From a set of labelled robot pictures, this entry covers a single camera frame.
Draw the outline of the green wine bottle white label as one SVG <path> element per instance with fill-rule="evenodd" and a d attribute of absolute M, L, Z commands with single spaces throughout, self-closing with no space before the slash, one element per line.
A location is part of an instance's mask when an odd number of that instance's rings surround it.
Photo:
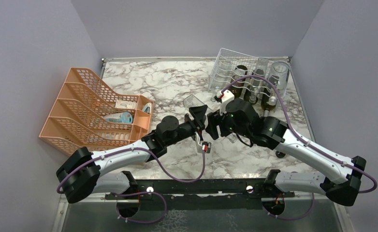
<path fill-rule="evenodd" d="M 232 76 L 233 80 L 237 80 L 243 76 L 246 76 L 248 73 L 248 69 L 244 65 L 237 65 L 236 68 L 234 69 L 234 75 Z M 240 80 L 236 83 L 234 83 L 230 88 L 229 91 L 231 91 L 234 95 L 235 98 L 240 98 L 242 91 L 243 91 L 243 86 L 244 86 L 244 79 Z"/>

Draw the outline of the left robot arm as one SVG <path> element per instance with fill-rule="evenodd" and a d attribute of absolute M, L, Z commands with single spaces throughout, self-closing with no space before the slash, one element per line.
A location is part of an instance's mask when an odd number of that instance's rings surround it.
<path fill-rule="evenodd" d="M 129 145 L 105 151 L 89 151 L 81 147 L 59 167 L 57 193 L 64 194 L 69 203 L 77 203 L 95 192 L 99 179 L 116 169 L 152 160 L 158 161 L 169 146 L 187 138 L 196 141 L 201 153 L 210 151 L 210 144 L 201 140 L 205 129 L 207 105 L 193 106 L 185 115 L 184 123 L 175 116 L 165 116 L 156 128 Z"/>

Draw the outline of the green wine bottle silver neck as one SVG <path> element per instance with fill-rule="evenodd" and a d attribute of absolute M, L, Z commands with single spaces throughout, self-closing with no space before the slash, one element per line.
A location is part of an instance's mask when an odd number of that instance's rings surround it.
<path fill-rule="evenodd" d="M 277 96 L 272 88 L 266 87 L 262 93 L 261 107 L 263 116 L 269 116 L 270 112 L 275 110 L 277 104 Z"/>

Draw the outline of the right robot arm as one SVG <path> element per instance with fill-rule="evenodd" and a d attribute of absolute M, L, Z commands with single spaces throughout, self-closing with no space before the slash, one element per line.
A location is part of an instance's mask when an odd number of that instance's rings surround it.
<path fill-rule="evenodd" d="M 290 155 L 316 170 L 314 173 L 290 173 L 271 170 L 263 183 L 270 197 L 280 192 L 302 191 L 325 195 L 329 200 L 353 206 L 360 193 L 366 159 L 339 155 L 299 133 L 293 133 L 286 122 L 272 116 L 259 116 L 250 103 L 230 101 L 225 113 L 219 110 L 207 115 L 206 132 L 216 140 L 232 133 L 246 137 L 252 145 Z"/>

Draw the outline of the clear bottle with silver cap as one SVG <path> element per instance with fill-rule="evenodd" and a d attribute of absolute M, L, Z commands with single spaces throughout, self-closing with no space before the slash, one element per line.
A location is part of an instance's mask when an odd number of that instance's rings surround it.
<path fill-rule="evenodd" d="M 286 63 L 277 61 L 271 65 L 267 80 L 271 82 L 284 98 L 289 79 L 290 69 Z"/>

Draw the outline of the tall clear glass bottle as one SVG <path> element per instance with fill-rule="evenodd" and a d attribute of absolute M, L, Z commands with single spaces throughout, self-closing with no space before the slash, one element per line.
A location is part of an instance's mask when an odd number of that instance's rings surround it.
<path fill-rule="evenodd" d="M 257 75 L 257 76 L 261 76 L 261 77 L 265 77 L 265 73 L 267 71 L 268 64 L 269 64 L 269 59 L 258 58 L 256 68 L 252 72 L 252 74 Z M 256 93 L 257 93 L 257 97 L 258 97 L 258 94 L 261 90 L 261 86 L 263 85 L 263 83 L 262 83 L 261 79 L 256 78 L 256 77 L 253 77 L 253 78 L 254 78 L 253 84 L 255 86 L 255 90 L 256 90 Z"/>

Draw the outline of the green wine bottle dark label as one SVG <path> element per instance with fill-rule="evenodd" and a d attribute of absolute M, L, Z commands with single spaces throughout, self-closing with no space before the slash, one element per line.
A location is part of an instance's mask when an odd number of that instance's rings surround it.
<path fill-rule="evenodd" d="M 250 77 L 246 80 L 244 86 L 246 87 L 243 100 L 255 105 L 258 101 L 257 93 L 254 86 L 254 78 Z"/>

